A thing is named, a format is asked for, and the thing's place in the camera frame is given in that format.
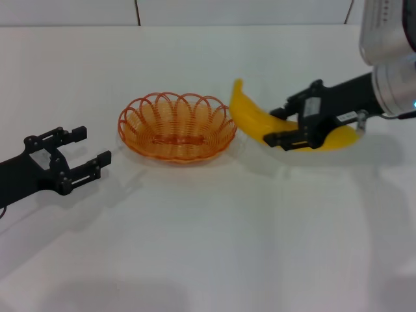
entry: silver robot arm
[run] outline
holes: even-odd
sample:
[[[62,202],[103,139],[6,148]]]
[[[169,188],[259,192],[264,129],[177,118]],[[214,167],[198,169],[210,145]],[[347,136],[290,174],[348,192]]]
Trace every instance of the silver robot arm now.
[[[416,118],[416,0],[366,0],[360,41],[373,72],[331,88],[318,80],[289,97],[270,114],[297,115],[298,130],[265,135],[269,146],[315,149],[343,125],[357,122],[363,134],[368,118]]]
[[[360,51],[383,111],[416,112],[416,1],[367,0]]]

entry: white wall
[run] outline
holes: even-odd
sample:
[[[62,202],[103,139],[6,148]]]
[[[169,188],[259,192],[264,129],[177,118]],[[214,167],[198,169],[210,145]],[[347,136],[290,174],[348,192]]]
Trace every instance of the white wall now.
[[[137,25],[135,0],[0,0],[0,25]]]
[[[138,0],[142,25],[342,24],[351,0]]]
[[[348,19],[348,24],[360,25],[364,13],[365,0],[354,0],[354,5]]]

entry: woven basket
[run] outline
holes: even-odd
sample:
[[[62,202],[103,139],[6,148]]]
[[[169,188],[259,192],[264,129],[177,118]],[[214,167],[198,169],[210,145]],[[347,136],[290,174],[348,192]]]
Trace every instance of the woven basket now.
[[[236,131],[228,107],[197,94],[152,93],[132,101],[118,118],[118,133],[130,149],[180,164],[217,157]]]

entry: label sticker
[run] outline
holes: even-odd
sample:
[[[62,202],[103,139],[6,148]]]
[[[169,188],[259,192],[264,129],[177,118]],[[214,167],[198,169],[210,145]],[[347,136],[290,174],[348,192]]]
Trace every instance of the label sticker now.
[[[320,98],[310,97],[305,101],[304,117],[319,114],[320,111]]]
[[[351,119],[356,119],[358,117],[356,112],[348,112],[343,115],[339,115],[337,118],[340,122],[347,122]]]
[[[31,153],[32,159],[44,170],[49,169],[51,154],[46,149]]]

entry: basket rim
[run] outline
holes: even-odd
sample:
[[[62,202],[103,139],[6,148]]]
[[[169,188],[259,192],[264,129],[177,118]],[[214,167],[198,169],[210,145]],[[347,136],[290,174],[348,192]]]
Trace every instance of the basket rim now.
[[[176,99],[172,100],[170,99],[168,96],[175,96]],[[186,97],[194,97],[194,98],[199,98],[199,100],[197,101],[188,101],[186,99]],[[156,100],[154,102],[150,101],[149,98],[152,97],[156,97]],[[131,144],[129,144],[126,140],[125,137],[125,133],[124,133],[124,127],[128,126],[131,128],[132,132],[136,133],[137,129],[135,127],[133,127],[129,122],[128,122],[128,116],[127,112],[131,111],[131,113],[135,113],[137,115],[137,117],[140,119],[141,124],[146,124],[145,119],[143,118],[142,115],[142,106],[143,104],[145,105],[150,105],[151,109],[153,110],[153,112],[156,114],[157,113],[157,105],[160,103],[166,103],[168,102],[170,104],[170,108],[172,110],[172,114],[175,114],[175,110],[177,108],[178,103],[181,102],[185,102],[186,104],[188,104],[188,108],[190,109],[190,114],[193,115],[196,112],[196,108],[198,107],[199,104],[201,103],[205,103],[210,109],[211,109],[211,105],[209,103],[209,100],[213,100],[216,101],[219,106],[217,106],[217,108],[215,109],[215,111],[212,113],[212,111],[210,111],[210,113],[212,113],[212,115],[217,114],[220,111],[224,111],[224,119],[221,123],[220,128],[224,128],[227,124],[233,124],[233,129],[231,130],[231,137],[229,140],[227,140],[227,142],[225,142],[225,144],[213,151],[210,154],[206,154],[202,157],[191,157],[191,158],[185,158],[185,157],[178,157],[178,156],[173,156],[173,157],[164,157],[162,155],[155,155],[155,154],[150,154],[150,153],[146,153],[146,149],[143,151],[139,151],[137,148],[135,148],[134,146],[132,146]],[[138,108],[134,109],[132,107],[133,104],[138,103]],[[175,94],[173,92],[162,92],[162,93],[150,93],[148,95],[146,95],[145,97],[139,97],[137,99],[134,99],[132,102],[130,102],[130,104],[128,104],[128,106],[120,113],[120,116],[118,118],[118,134],[121,138],[121,140],[123,141],[123,143],[132,151],[134,151],[135,153],[138,153],[141,156],[150,158],[150,159],[157,159],[160,161],[168,161],[171,163],[193,163],[193,162],[198,162],[198,161],[205,161],[205,160],[209,160],[209,159],[213,159],[215,158],[217,155],[219,155],[220,153],[222,153],[223,151],[225,151],[229,145],[231,144],[231,142],[233,141],[233,139],[235,138],[236,132],[237,132],[237,125],[235,125],[235,122],[233,121],[233,119],[231,118],[231,116],[229,114],[227,114],[227,111],[229,110],[229,108],[224,105],[219,99],[213,97],[213,96],[199,96],[197,94],[193,94],[193,93],[186,93],[183,95],[178,95]]]

